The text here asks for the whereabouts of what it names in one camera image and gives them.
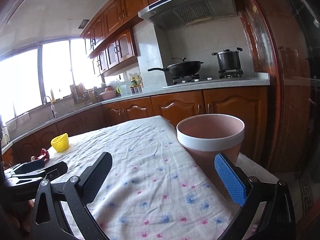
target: bucket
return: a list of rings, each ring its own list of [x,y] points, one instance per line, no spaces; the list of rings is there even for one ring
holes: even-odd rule
[[[196,115],[178,123],[177,137],[208,179],[224,196],[228,195],[214,168],[214,158],[223,152],[236,164],[244,139],[244,122],[226,114]]]

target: window frame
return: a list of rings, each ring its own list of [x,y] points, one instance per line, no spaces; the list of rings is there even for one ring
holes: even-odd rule
[[[71,59],[71,40],[75,40],[75,39],[82,39],[82,38],[79,37],[79,36],[74,36],[74,37],[68,37],[68,38],[50,39],[50,40],[41,41],[41,42],[38,42],[38,43],[34,43],[34,44],[31,44],[31,45],[25,46],[23,48],[11,51],[8,54],[0,56],[0,61],[3,61],[5,59],[7,59],[7,58],[14,57],[14,56],[16,56],[18,54],[21,54],[21,53],[24,53],[24,52],[27,52],[27,51],[30,51],[30,50],[33,50],[33,49],[38,49],[38,57],[37,57],[38,81],[39,81],[39,90],[40,90],[40,96],[41,96],[42,105],[37,106],[36,108],[30,109],[29,110],[30,112],[34,111],[34,110],[36,110],[36,109],[38,109],[40,107],[43,107],[45,105],[44,101],[43,101],[43,98],[45,97],[45,90],[44,90],[43,69],[42,69],[42,46],[44,44],[57,42],[57,41],[69,41],[69,56],[70,56],[70,64],[71,64],[71,75],[72,75],[73,84],[76,85],[75,84],[74,74],[73,74],[73,68],[72,68],[72,59]],[[101,77],[101,82],[104,82],[103,76],[101,75],[100,77]],[[23,115],[23,114],[17,115],[14,106],[13,106],[13,112],[14,112],[14,118],[8,120],[7,122],[10,122],[10,121],[12,121],[14,119],[17,119],[19,116]]]

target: pot handle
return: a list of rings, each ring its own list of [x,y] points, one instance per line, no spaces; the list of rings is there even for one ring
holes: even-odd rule
[[[159,67],[154,67],[154,68],[148,69],[148,71],[153,71],[153,70],[161,70],[161,71],[163,71],[163,72],[166,72],[166,71],[168,71],[169,69],[168,69],[168,68],[159,68]]]
[[[186,57],[184,57],[184,58],[172,57],[171,59],[175,59],[175,58],[181,59],[182,61],[185,61],[187,59]]]

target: screw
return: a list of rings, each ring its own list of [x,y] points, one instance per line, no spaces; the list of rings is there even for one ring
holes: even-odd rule
[[[255,176],[250,176],[249,177],[249,181],[252,182],[252,183],[256,183],[256,182],[258,182],[258,178],[255,177]]]
[[[70,178],[70,181],[71,182],[76,182],[78,180],[78,177],[77,176],[72,176],[71,178]]]
[[[279,180],[279,184],[281,185],[281,186],[286,186],[287,185],[287,183],[284,181],[284,180]]]
[[[47,179],[44,179],[42,182],[41,182],[41,186],[45,186],[49,183],[49,181]]]

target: white rim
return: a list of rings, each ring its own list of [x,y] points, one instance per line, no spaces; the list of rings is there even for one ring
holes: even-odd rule
[[[192,137],[189,135],[186,135],[184,133],[182,133],[179,130],[179,125],[182,122],[185,122],[186,120],[192,119],[192,118],[196,118],[198,117],[198,115],[192,116],[192,117],[188,117],[182,121],[180,121],[177,124],[177,138],[178,141],[186,148],[191,148],[194,150],[199,150],[199,151],[221,151],[224,149],[228,149],[231,147],[234,147],[236,145],[238,145],[239,143],[241,143],[244,139],[244,122],[232,115],[228,115],[228,114],[206,114],[206,115],[223,115],[223,116],[228,116],[231,118],[234,118],[236,120],[239,120],[242,125],[243,128],[240,132],[234,134],[234,135],[230,135],[227,137],[222,137],[222,138],[197,138],[197,137]]]

